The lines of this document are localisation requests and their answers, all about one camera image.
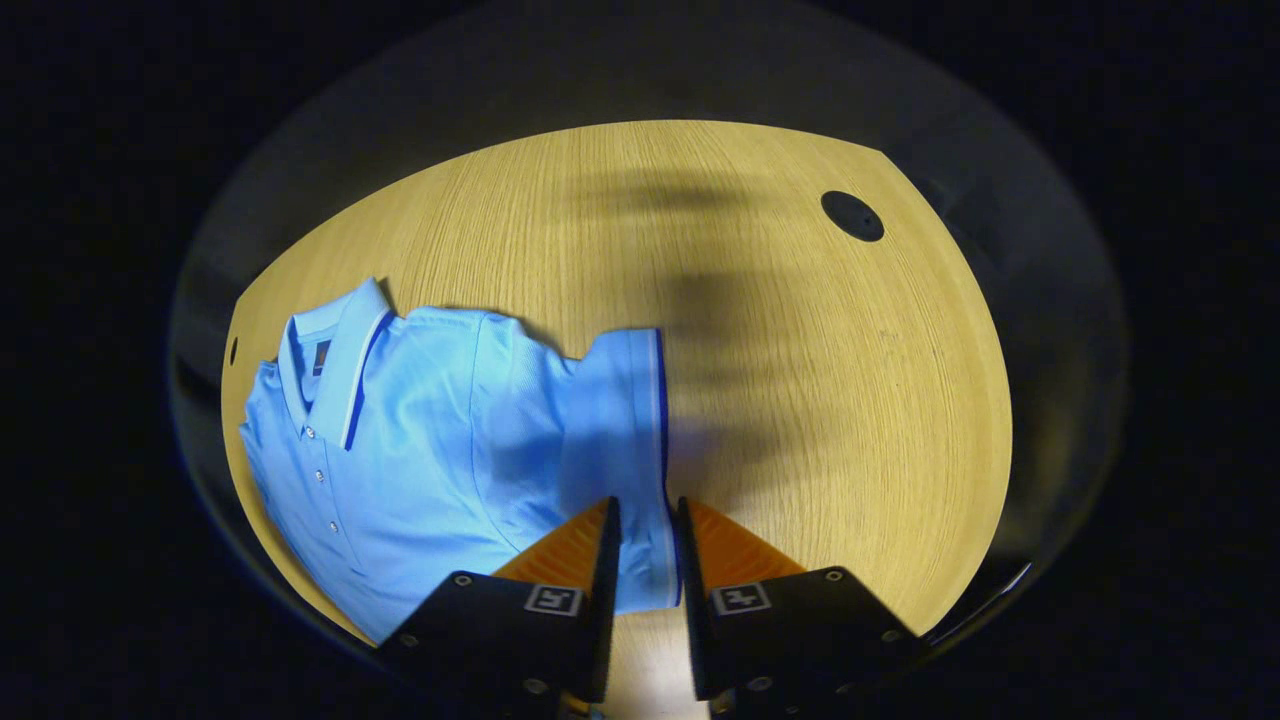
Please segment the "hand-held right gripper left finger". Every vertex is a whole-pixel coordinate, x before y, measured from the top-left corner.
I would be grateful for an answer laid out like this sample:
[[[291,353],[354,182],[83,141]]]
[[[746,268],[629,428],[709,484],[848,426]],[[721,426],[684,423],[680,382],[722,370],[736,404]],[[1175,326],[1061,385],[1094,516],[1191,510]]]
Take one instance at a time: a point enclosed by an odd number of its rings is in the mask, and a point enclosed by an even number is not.
[[[620,547],[608,497],[490,574],[449,574],[376,664],[430,719],[589,719],[608,684]]]

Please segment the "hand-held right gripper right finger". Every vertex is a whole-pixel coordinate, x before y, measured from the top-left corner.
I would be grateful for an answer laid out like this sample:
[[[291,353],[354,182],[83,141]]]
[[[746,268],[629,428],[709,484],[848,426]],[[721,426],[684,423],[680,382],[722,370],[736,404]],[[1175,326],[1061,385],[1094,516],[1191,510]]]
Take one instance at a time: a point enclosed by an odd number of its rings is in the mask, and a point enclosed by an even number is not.
[[[692,498],[676,533],[692,685],[712,719],[851,719],[925,657],[846,568],[805,569]]]

